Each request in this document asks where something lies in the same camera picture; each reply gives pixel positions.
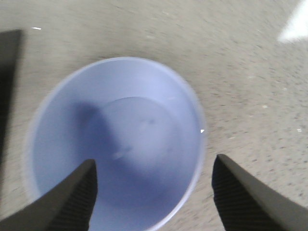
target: bucket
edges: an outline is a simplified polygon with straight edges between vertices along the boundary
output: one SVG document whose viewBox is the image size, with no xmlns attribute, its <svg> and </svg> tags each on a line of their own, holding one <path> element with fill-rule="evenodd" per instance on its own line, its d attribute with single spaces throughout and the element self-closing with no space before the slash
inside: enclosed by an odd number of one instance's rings
<svg viewBox="0 0 308 231">
<path fill-rule="evenodd" d="M 142 58 L 90 64 L 45 99 L 30 128 L 31 200 L 95 159 L 90 231 L 155 231 L 191 194 L 203 166 L 203 112 L 170 68 Z"/>
</svg>

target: gray floor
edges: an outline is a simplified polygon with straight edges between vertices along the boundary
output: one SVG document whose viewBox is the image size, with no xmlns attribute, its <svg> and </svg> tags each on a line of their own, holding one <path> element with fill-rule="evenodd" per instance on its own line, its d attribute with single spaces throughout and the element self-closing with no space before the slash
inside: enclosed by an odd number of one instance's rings
<svg viewBox="0 0 308 231">
<path fill-rule="evenodd" d="M 280 34 L 300 0 L 2 0 L 0 31 L 22 28 L 0 217 L 29 201 L 21 165 L 39 103 L 80 67 L 115 56 L 169 65 L 208 123 L 198 185 L 162 231 L 224 230 L 210 186 L 216 154 L 308 207 L 308 41 Z"/>
</svg>

